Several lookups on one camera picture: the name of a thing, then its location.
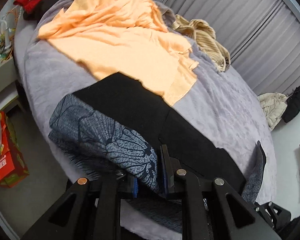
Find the grey pleated curtain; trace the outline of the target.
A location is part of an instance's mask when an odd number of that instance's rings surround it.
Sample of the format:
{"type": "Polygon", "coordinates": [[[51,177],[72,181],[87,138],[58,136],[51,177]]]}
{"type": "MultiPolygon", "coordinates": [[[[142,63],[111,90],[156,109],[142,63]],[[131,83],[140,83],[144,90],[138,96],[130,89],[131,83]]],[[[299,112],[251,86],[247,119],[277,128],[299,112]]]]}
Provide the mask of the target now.
{"type": "Polygon", "coordinates": [[[295,0],[164,0],[184,18],[202,19],[256,94],[300,85],[300,6],[295,0]]]}

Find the red paper gift bag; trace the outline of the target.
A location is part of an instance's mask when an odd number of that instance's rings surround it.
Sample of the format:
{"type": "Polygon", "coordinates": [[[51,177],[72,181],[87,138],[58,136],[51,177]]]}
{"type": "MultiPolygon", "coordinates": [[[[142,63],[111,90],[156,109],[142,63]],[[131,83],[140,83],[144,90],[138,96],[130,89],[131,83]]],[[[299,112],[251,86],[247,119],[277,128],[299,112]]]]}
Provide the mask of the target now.
{"type": "Polygon", "coordinates": [[[19,150],[14,127],[3,111],[0,111],[0,125],[0,187],[12,188],[30,173],[19,150]]]}

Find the orange peach garment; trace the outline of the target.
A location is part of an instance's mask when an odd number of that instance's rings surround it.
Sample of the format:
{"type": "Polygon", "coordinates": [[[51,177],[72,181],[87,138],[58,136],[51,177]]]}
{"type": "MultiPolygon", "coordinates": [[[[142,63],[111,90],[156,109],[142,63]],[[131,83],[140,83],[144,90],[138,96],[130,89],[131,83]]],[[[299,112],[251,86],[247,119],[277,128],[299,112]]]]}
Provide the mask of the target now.
{"type": "Polygon", "coordinates": [[[166,27],[153,0],[74,0],[38,37],[98,80],[120,72],[169,104],[196,82],[188,40],[166,27]]]}

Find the lavender plush bed blanket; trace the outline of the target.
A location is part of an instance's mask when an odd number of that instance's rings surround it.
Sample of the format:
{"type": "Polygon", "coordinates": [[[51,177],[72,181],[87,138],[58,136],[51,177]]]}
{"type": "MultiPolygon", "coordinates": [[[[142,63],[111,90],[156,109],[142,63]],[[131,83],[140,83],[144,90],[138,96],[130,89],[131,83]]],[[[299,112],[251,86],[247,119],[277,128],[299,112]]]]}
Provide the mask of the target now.
{"type": "MultiPolygon", "coordinates": [[[[73,1],[57,0],[39,21],[20,20],[17,26],[15,59],[33,118],[45,138],[58,101],[67,93],[94,82],[82,67],[37,38],[39,28],[60,10],[68,9],[73,1]]],[[[215,146],[225,149],[246,177],[252,173],[256,145],[260,143],[267,163],[257,201],[270,201],[276,196],[276,159],[256,94],[234,68],[219,72],[197,45],[192,50],[192,57],[199,63],[195,70],[198,79],[175,104],[175,110],[215,146]]]]}

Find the white bedside table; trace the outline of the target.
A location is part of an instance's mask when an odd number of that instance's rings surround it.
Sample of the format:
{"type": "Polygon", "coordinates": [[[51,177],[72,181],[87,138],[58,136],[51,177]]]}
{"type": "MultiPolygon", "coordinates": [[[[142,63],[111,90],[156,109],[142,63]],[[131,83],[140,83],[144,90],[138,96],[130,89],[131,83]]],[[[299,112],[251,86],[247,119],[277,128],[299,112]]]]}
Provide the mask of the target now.
{"type": "Polygon", "coordinates": [[[14,59],[10,58],[0,65],[0,111],[8,112],[15,106],[23,109],[15,83],[17,80],[14,59]]]}

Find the black hanging jacket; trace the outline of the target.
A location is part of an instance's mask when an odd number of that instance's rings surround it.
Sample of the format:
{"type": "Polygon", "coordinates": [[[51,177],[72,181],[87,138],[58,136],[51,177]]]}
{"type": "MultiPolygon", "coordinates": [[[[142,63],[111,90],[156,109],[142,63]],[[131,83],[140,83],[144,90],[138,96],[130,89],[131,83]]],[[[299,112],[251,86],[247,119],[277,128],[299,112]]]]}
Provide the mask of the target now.
{"type": "Polygon", "coordinates": [[[287,108],[282,115],[285,123],[293,120],[300,113],[300,86],[296,87],[293,94],[287,99],[287,108]]]}

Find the cream puffer jacket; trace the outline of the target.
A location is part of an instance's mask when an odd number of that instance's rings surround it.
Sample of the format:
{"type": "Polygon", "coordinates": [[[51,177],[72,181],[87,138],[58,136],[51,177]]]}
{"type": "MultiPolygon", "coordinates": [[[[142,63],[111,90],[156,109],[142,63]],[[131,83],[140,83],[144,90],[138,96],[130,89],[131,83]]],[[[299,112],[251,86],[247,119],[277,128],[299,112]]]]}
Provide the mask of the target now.
{"type": "Polygon", "coordinates": [[[259,103],[272,131],[281,121],[282,115],[287,108],[288,96],[281,93],[265,93],[258,96],[259,103]]]}

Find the black and grey patterned pants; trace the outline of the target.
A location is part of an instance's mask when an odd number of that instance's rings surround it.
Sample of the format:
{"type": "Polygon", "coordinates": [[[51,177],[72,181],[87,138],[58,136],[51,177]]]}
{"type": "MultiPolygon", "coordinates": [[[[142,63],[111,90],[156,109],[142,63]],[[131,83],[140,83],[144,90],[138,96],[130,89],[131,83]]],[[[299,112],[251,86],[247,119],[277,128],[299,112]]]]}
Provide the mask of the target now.
{"type": "Polygon", "coordinates": [[[149,202],[137,209],[176,232],[181,232],[181,203],[165,200],[167,169],[161,148],[199,179],[222,178],[234,189],[222,197],[234,226],[256,221],[250,208],[262,183],[263,153],[249,179],[223,148],[217,148],[160,96],[121,73],[66,95],[50,118],[50,140],[74,161],[94,171],[117,166],[151,189],[149,202]]]}

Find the tan striped knit garment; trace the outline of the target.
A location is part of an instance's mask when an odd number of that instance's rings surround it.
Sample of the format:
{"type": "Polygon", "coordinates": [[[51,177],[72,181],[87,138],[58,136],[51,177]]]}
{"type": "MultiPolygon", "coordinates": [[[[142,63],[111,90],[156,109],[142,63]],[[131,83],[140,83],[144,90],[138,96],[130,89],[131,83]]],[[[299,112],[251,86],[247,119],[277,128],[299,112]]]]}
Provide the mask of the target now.
{"type": "Polygon", "coordinates": [[[215,30],[205,20],[192,19],[188,21],[182,16],[176,15],[172,29],[195,40],[198,48],[210,57],[219,72],[226,72],[229,69],[230,53],[216,40],[215,30]]]}

